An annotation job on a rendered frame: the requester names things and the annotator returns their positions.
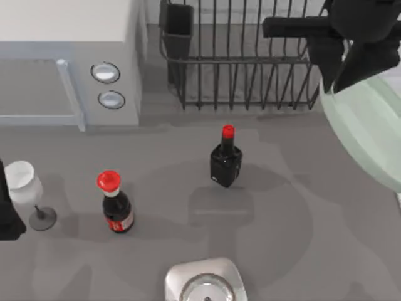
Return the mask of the black utensil holder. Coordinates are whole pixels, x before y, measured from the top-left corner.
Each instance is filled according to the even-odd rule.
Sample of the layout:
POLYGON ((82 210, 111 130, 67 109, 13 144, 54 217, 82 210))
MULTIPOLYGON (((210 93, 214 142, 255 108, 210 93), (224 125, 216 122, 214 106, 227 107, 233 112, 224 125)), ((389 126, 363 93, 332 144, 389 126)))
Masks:
POLYGON ((187 60, 193 37, 194 7, 160 0, 159 25, 166 57, 170 60, 187 60))

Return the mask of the large round microwave knob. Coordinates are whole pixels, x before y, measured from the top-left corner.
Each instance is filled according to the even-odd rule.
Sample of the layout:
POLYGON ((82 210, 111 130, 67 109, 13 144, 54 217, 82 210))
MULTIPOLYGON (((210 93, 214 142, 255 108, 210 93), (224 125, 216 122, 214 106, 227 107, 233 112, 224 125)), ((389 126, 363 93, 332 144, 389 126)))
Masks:
POLYGON ((104 84, 115 83, 121 76, 120 70, 116 65, 105 61, 97 65, 92 65, 90 73, 96 81, 104 84))

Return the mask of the black square bottle red cap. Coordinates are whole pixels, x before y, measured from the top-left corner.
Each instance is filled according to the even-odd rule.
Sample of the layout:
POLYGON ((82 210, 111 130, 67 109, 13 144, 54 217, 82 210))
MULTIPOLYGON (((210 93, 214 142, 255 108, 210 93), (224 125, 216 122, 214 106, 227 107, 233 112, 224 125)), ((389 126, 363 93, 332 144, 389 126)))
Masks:
POLYGON ((220 143, 210 154, 210 177, 220 186, 229 188, 238 178, 243 153, 235 143, 235 127, 225 125, 221 132, 220 143))

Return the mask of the pale microwave oven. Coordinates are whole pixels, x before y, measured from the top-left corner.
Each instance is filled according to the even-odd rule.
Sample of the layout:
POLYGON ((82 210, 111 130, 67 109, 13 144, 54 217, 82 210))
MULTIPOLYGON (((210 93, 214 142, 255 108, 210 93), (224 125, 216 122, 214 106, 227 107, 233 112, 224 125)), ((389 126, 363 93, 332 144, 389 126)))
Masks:
POLYGON ((143 0, 0 0, 0 60, 68 61, 86 129, 139 124, 146 56, 143 0), (104 61, 120 70, 117 82, 91 76, 104 61), (122 108, 98 103, 109 90, 125 97, 122 108))

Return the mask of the silver square tray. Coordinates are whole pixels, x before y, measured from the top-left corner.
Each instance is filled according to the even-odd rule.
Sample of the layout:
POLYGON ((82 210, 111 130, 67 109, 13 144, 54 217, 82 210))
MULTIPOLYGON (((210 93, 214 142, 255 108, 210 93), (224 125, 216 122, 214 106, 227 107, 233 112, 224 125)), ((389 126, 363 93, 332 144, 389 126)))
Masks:
POLYGON ((249 301, 239 270, 230 259, 223 257, 172 266, 165 276, 165 301, 179 301, 184 284, 190 278, 201 273, 213 273, 222 276, 234 289, 236 301, 249 301))

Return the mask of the microwave glass door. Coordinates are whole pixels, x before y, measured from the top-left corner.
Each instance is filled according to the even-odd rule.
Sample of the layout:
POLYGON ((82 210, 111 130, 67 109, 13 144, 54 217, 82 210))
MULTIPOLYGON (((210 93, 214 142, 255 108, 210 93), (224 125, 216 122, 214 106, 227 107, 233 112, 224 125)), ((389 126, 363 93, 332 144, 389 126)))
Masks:
POLYGON ((74 126, 66 64, 0 60, 0 126, 74 126))

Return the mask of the dark cola bottle red cap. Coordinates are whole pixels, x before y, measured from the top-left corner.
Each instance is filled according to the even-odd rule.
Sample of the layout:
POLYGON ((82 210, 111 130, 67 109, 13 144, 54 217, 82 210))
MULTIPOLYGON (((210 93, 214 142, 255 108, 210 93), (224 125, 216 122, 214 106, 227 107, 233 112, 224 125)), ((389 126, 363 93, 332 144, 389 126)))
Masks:
POLYGON ((128 232, 134 225, 134 213, 128 196, 120 188, 119 173, 104 170, 97 176, 96 183, 103 192, 103 215, 109 229, 118 234, 128 232))

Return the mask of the small round microwave knob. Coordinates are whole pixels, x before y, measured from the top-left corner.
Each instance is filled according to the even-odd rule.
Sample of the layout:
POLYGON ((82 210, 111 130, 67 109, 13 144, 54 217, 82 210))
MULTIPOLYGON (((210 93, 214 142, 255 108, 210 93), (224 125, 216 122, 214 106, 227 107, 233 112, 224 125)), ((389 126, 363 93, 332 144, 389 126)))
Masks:
POLYGON ((109 110, 118 110, 125 105, 125 97, 118 91, 109 90, 100 93, 97 97, 98 103, 109 110))

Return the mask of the white wine glass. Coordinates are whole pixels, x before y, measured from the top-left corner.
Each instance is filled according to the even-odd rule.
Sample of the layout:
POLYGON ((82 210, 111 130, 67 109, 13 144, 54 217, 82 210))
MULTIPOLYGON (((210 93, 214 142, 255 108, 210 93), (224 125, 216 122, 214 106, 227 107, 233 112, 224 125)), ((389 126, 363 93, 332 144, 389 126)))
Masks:
POLYGON ((29 227, 46 231, 57 221, 56 211, 43 206, 43 185, 33 165, 28 161, 14 161, 4 168, 8 191, 16 211, 29 227))

